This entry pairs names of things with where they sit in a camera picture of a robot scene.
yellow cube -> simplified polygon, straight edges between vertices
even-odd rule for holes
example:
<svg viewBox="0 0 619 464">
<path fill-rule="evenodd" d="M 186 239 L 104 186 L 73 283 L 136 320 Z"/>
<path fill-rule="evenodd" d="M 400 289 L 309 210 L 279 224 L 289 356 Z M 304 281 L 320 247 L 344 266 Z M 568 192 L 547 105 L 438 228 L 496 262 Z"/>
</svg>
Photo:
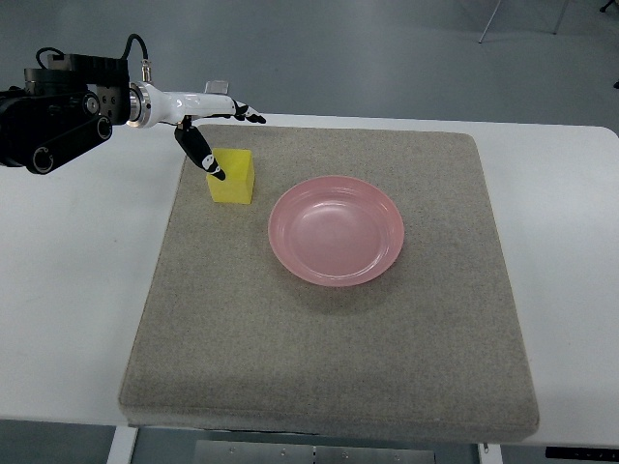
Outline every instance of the yellow cube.
<svg viewBox="0 0 619 464">
<path fill-rule="evenodd" d="M 225 172 L 224 181 L 220 181 L 211 175 L 206 176 L 213 201 L 249 205 L 255 177 L 251 150 L 214 148 L 213 155 Z"/>
</svg>

pink plate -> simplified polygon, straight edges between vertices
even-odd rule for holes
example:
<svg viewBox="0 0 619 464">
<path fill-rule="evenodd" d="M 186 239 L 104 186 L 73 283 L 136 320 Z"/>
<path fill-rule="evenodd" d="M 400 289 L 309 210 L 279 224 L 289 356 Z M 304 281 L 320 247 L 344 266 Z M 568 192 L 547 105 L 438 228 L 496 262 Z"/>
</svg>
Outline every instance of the pink plate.
<svg viewBox="0 0 619 464">
<path fill-rule="evenodd" d="M 352 177 L 317 177 L 278 200 L 269 242 L 295 276 L 343 287 L 380 276 L 396 261 L 404 224 L 394 202 L 375 186 Z"/>
</svg>

gray mat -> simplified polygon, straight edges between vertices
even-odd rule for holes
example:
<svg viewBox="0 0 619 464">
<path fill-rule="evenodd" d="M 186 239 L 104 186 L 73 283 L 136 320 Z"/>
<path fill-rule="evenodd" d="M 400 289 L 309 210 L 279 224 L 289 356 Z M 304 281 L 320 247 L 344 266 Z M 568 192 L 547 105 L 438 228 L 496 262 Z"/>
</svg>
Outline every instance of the gray mat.
<svg viewBox="0 0 619 464">
<path fill-rule="evenodd" d="M 201 129 L 252 150 L 253 201 L 213 203 L 186 162 L 120 393 L 130 423 L 468 443 L 537 429 L 471 137 Z M 374 184 L 404 220 L 398 260 L 367 284 L 306 283 L 270 249 L 278 198 L 327 174 Z"/>
</svg>

table leg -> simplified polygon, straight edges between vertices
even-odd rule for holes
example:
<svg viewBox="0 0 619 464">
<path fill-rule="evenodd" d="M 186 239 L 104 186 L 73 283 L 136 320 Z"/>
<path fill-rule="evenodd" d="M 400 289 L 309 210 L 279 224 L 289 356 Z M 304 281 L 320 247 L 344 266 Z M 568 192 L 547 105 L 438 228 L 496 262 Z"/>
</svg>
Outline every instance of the table leg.
<svg viewBox="0 0 619 464">
<path fill-rule="evenodd" d="M 114 432 L 107 464 L 131 464 L 137 428 L 118 426 Z"/>
</svg>

robotic hand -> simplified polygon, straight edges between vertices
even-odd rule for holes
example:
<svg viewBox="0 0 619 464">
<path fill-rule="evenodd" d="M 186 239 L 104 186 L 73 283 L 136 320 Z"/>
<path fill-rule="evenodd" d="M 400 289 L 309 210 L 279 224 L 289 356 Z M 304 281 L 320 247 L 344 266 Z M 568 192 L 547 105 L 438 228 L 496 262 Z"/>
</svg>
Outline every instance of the robotic hand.
<svg viewBox="0 0 619 464">
<path fill-rule="evenodd" d="M 127 57 L 133 40 L 142 48 L 142 82 L 129 82 Z M 41 62 L 43 52 L 49 68 Z M 162 92 L 152 85 L 144 41 L 132 34 L 120 59 L 37 52 L 40 69 L 25 70 L 25 87 L 0 92 L 0 164 L 47 174 L 108 140 L 113 125 L 177 126 L 174 135 L 198 166 L 224 179 L 211 149 L 192 126 L 198 118 L 234 117 L 264 124 L 253 108 L 219 93 Z M 97 94 L 88 89 L 97 86 Z"/>
<path fill-rule="evenodd" d="M 225 179 L 225 174 L 218 166 L 204 137 L 192 126 L 192 121 L 199 118 L 234 116 L 239 121 L 266 123 L 252 107 L 234 101 L 227 95 L 162 92 L 149 82 L 132 83 L 130 101 L 131 114 L 127 123 L 129 126 L 151 128 L 157 123 L 177 125 L 174 136 L 187 156 L 195 165 L 221 180 Z"/>
</svg>

